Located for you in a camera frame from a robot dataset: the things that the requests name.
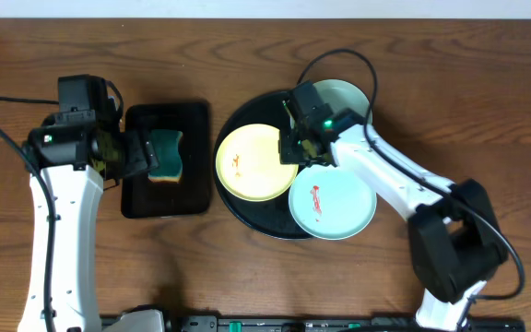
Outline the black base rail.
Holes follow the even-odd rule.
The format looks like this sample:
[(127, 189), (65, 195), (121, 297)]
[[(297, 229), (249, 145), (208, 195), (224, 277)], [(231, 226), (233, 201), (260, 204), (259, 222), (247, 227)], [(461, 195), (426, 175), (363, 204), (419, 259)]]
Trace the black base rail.
[(218, 318), (193, 315), (171, 320), (161, 312), (133, 312), (119, 318), (104, 317), (102, 331), (158, 332), (333, 332), (333, 331), (421, 331), (413, 318), (373, 317), (367, 319)]

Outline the light blue plate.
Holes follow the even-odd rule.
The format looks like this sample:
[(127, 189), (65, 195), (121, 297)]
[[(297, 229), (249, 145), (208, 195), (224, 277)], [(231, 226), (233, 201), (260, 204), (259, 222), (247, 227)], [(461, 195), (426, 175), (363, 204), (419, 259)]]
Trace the light blue plate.
[(377, 206), (376, 193), (355, 173), (332, 166), (303, 169), (289, 190), (289, 211), (308, 234), (344, 240), (365, 229)]

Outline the light green plate far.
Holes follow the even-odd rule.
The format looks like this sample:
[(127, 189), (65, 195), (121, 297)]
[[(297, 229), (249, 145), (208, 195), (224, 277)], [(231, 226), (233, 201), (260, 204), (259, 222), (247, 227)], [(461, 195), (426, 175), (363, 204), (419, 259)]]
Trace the light green plate far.
[(340, 79), (326, 79), (312, 83), (307, 80), (318, 93), (321, 101), (329, 105), (332, 113), (340, 113), (350, 109), (362, 118), (369, 107), (367, 96), (355, 85)]

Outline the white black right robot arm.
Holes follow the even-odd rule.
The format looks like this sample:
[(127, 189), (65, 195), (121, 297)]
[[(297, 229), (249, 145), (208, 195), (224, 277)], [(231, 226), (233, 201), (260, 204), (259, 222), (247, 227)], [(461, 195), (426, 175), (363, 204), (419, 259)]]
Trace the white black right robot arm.
[(414, 273), (424, 287), (415, 320), (423, 329), (461, 331), (468, 311), (512, 254), (485, 188), (420, 167), (369, 124), (324, 124), (331, 159), (305, 168), (289, 189), (289, 210), (309, 234), (343, 240), (371, 221), (381, 197), (407, 223)]

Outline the black round tray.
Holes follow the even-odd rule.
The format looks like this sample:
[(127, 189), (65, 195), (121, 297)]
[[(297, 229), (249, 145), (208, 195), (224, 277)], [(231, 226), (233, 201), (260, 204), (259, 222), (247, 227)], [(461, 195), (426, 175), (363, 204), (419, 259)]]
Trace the black round tray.
[[(215, 161), (218, 147), (223, 139), (241, 126), (263, 124), (272, 125), (279, 130), (289, 128), (289, 114), (283, 103), (287, 97), (288, 93), (282, 90), (270, 92), (246, 102), (224, 124), (215, 146)], [(308, 167), (299, 166), (298, 174), (305, 168)], [(250, 228), (280, 239), (298, 240), (313, 237), (304, 231), (290, 214), (290, 187), (283, 194), (271, 200), (250, 202), (230, 194), (224, 188), (217, 177), (216, 166), (215, 181), (218, 193), (225, 205), (240, 221)]]

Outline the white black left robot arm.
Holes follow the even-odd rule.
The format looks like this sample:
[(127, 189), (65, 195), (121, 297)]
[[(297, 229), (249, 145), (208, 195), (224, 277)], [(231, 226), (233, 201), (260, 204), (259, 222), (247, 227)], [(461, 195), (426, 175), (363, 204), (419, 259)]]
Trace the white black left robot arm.
[(29, 296), (20, 331), (100, 331), (96, 219), (105, 181), (141, 173), (149, 141), (120, 128), (119, 115), (56, 113), (29, 132), (34, 206)]

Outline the black rectangular tray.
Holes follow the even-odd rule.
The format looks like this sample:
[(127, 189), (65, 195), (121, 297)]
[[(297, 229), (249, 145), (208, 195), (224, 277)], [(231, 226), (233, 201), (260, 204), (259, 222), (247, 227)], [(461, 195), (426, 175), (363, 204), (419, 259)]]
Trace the black rectangular tray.
[(147, 129), (159, 167), (124, 180), (122, 214), (167, 218), (207, 211), (211, 197), (209, 108), (202, 101), (128, 109), (128, 129)]

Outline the green yellow sponge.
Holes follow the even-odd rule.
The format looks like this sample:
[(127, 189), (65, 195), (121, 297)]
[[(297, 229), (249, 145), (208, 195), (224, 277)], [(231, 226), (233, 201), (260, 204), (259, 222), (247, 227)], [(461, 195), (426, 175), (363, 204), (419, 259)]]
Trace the green yellow sponge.
[(183, 174), (183, 162), (179, 152), (183, 133), (176, 130), (156, 129), (150, 134), (159, 167), (149, 172), (148, 179), (155, 183), (179, 183)]

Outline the yellow plate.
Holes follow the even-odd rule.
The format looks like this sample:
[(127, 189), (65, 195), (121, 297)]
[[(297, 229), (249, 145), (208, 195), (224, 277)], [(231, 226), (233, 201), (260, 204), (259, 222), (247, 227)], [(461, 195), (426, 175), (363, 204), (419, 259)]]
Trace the yellow plate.
[(280, 130), (272, 125), (248, 124), (223, 139), (215, 166), (220, 183), (230, 194), (264, 202), (289, 189), (299, 166), (280, 162), (279, 134)]

